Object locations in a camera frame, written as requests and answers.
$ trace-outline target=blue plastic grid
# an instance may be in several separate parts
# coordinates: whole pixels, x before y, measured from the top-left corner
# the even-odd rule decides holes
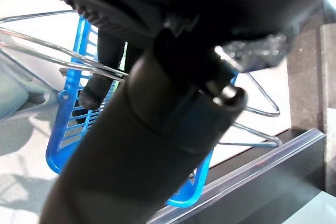
[[[97,36],[98,30],[80,17],[74,51],[91,60],[97,60],[97,51],[92,52],[92,48],[97,50]],[[82,63],[74,58],[71,62]],[[104,106],[113,96],[118,85],[116,81],[112,83],[111,89],[98,110],[87,111],[79,106],[78,95],[90,77],[91,74],[85,71],[68,70],[64,90],[59,95],[59,109],[46,151],[47,163],[54,172],[61,172],[82,137],[92,127]]]

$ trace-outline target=chrome wire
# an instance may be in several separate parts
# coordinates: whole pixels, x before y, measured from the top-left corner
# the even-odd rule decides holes
[[[248,111],[248,112],[251,112],[251,113],[258,114],[258,115],[268,116],[268,117],[271,117],[271,118],[275,118],[275,117],[279,116],[280,115],[280,109],[277,106],[277,104],[272,100],[271,97],[269,97],[269,95],[266,93],[266,91],[262,88],[262,86],[257,82],[257,80],[250,73],[246,73],[246,75],[253,82],[253,84],[258,88],[260,93],[263,94],[263,96],[266,98],[266,100],[269,102],[269,104],[275,109],[275,112],[267,112],[267,111],[255,109],[255,108],[252,108],[252,107],[248,107],[248,106],[244,110]]]
[[[30,18],[39,18],[39,17],[46,17],[46,16],[52,16],[52,15],[59,15],[59,14],[75,13],[75,12],[76,12],[75,10],[57,10],[55,12],[11,16],[11,17],[0,18],[0,24],[24,20],[24,19],[30,19]]]
[[[76,52],[70,51],[70,50],[68,50],[68,49],[66,49],[64,47],[61,47],[61,46],[57,46],[57,45],[55,45],[53,43],[46,42],[46,41],[34,38],[32,36],[29,36],[29,35],[21,34],[21,33],[18,33],[16,31],[12,31],[12,30],[9,30],[9,29],[3,28],[3,27],[0,27],[0,32],[2,32],[4,34],[7,34],[7,35],[10,35],[10,36],[14,36],[16,38],[27,40],[27,41],[30,41],[30,42],[33,42],[33,43],[36,43],[36,44],[39,44],[39,45],[42,45],[42,46],[54,49],[56,51],[63,52],[63,53],[65,53],[65,54],[67,54],[67,55],[69,55],[69,56],[71,56],[71,57],[73,57],[73,58],[75,58],[77,60],[80,60],[80,61],[86,63],[89,66],[92,66],[92,67],[95,67],[95,68],[98,68],[98,69],[101,69],[101,70],[113,73],[113,74],[115,74],[116,77],[121,78],[121,80],[124,79],[123,77],[128,76],[127,73],[124,73],[124,72],[122,72],[120,70],[116,70],[116,69],[113,69],[113,68],[109,68],[109,67],[107,67],[107,66],[105,66],[105,65],[103,65],[103,64],[101,64],[99,62],[87,59],[84,56],[82,56],[82,55],[80,55],[80,54],[78,54]]]
[[[261,142],[261,143],[224,143],[224,142],[219,142],[218,144],[220,145],[240,145],[240,146],[253,146],[253,147],[278,147],[282,145],[282,141],[280,138],[277,136],[270,136],[266,133],[251,129],[249,127],[246,127],[240,123],[234,122],[232,124],[233,127],[246,131],[248,133],[251,133],[255,136],[262,137],[267,140],[267,142]]]
[[[53,58],[51,56],[44,55],[44,54],[41,54],[39,52],[33,51],[31,49],[28,49],[28,48],[25,48],[25,47],[22,47],[22,46],[18,46],[16,44],[8,43],[8,42],[5,42],[5,41],[0,41],[0,48],[17,50],[17,51],[23,52],[25,54],[29,54],[31,56],[37,57],[37,58],[42,59],[42,60],[47,60],[47,61],[50,61],[50,62],[53,62],[53,63],[56,63],[56,64],[60,64],[60,65],[62,65],[64,67],[67,67],[67,68],[73,68],[73,69],[82,70],[82,71],[90,71],[90,72],[93,72],[93,73],[100,74],[102,76],[109,77],[109,78],[117,80],[117,81],[121,81],[121,82],[124,81],[124,77],[117,76],[113,73],[109,73],[109,72],[107,72],[105,70],[102,70],[100,68],[96,68],[96,67],[89,66],[89,65],[84,65],[84,64],[79,64],[79,63],[74,63],[74,62],[67,62],[67,61],[59,60],[59,59]]]

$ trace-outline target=wire basket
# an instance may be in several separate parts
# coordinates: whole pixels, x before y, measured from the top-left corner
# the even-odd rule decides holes
[[[37,18],[43,16],[59,15],[65,13],[72,13],[72,10],[58,11],[51,13],[40,13],[31,14],[23,16],[14,16],[0,19],[0,24],[6,22],[13,22],[22,19]],[[64,168],[72,153],[75,151],[76,147],[79,145],[80,140],[83,138],[85,133],[93,126],[97,117],[108,104],[112,98],[118,82],[124,81],[127,76],[126,73],[111,69],[97,62],[97,28],[90,25],[88,21],[84,18],[79,19],[76,40],[74,45],[74,51],[70,51],[66,48],[57,46],[55,44],[24,35],[3,27],[0,27],[0,32],[14,36],[26,41],[30,41],[45,47],[54,49],[56,51],[62,52],[71,56],[71,62],[66,62],[53,58],[48,55],[44,55],[35,51],[32,51],[21,45],[15,45],[9,42],[0,41],[0,49],[2,52],[6,49],[17,50],[28,55],[47,60],[59,65],[63,65],[69,68],[67,72],[67,79],[64,90],[59,93],[59,109],[57,112],[56,120],[54,123],[54,128],[52,130],[50,140],[46,152],[46,160],[50,168],[60,173]],[[27,69],[24,65],[18,62],[15,57],[11,54],[6,54],[8,59],[17,63],[20,67],[35,76],[34,72]],[[112,78],[113,81],[111,88],[104,99],[101,107],[95,111],[87,111],[80,107],[78,103],[79,92],[85,87],[91,73],[101,74],[103,76]],[[250,73],[247,73],[248,77],[251,79],[252,83],[258,88],[258,90],[263,94],[265,99],[271,104],[275,109],[275,112],[266,112],[259,109],[246,107],[245,110],[251,113],[256,113],[267,117],[279,116],[280,111],[278,106],[269,97],[269,95],[264,91],[260,84],[252,77]],[[41,80],[46,86],[51,90],[58,93],[49,83]],[[223,143],[222,145],[242,145],[242,146],[252,146],[252,147],[278,147],[282,145],[282,141],[276,136],[270,136],[263,132],[256,131],[244,125],[234,122],[233,127],[247,131],[253,135],[264,138],[266,141],[261,143]],[[209,169],[209,163],[211,160],[212,151],[206,156],[203,162],[195,169],[195,171],[190,175],[189,179],[179,188],[179,190],[171,196],[171,198],[166,202],[168,205],[177,207],[189,207],[200,198],[202,189],[206,180],[206,176]]]

